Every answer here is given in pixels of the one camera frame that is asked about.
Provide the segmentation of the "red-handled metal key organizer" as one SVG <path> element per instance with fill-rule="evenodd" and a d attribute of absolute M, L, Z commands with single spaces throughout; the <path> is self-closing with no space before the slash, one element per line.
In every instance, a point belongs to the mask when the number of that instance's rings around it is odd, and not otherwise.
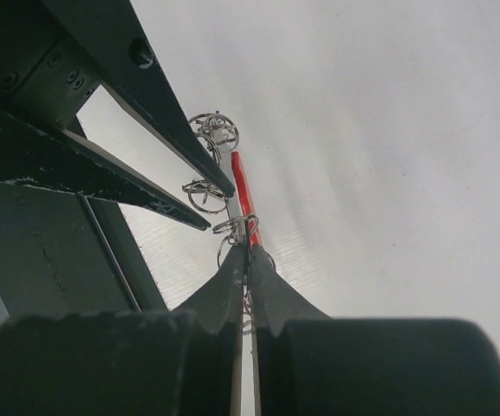
<path fill-rule="evenodd" d="M 252 319 L 247 266 L 250 253 L 262 246 L 262 239 L 242 156 L 237 150 L 240 133 L 236 124 L 218 111 L 198 114 L 190 118 L 189 124 L 236 190 L 229 196 L 208 179 L 193 180 L 183 186 L 197 211 L 224 214 L 226 219 L 211 228 L 214 235 L 222 238 L 216 254 L 217 273 L 179 309 L 194 312 L 208 335 L 231 330 L 236 335 L 247 335 Z"/>

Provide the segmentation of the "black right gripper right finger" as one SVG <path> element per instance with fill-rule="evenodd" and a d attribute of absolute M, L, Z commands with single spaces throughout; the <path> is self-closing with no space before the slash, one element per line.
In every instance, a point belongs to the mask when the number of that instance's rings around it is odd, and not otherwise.
<path fill-rule="evenodd" d="M 251 250 L 259 415 L 500 415 L 500 359 L 459 319 L 332 318 Z"/>

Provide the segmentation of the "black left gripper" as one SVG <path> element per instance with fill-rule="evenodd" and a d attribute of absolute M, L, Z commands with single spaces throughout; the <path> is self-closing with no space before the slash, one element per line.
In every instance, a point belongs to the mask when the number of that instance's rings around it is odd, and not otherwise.
<path fill-rule="evenodd" d="M 0 108 L 0 183 L 137 206 L 209 229 L 111 153 L 57 128 L 69 128 L 99 86 L 73 44 L 125 112 L 226 196 L 234 194 L 195 137 L 128 1 L 0 1 L 0 106 L 51 125 Z"/>

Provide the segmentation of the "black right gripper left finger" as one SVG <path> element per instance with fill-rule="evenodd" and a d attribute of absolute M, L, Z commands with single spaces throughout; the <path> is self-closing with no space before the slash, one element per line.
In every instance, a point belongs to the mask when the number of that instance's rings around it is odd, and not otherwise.
<path fill-rule="evenodd" d="M 237 415 L 248 251 L 175 310 L 0 326 L 0 415 Z"/>

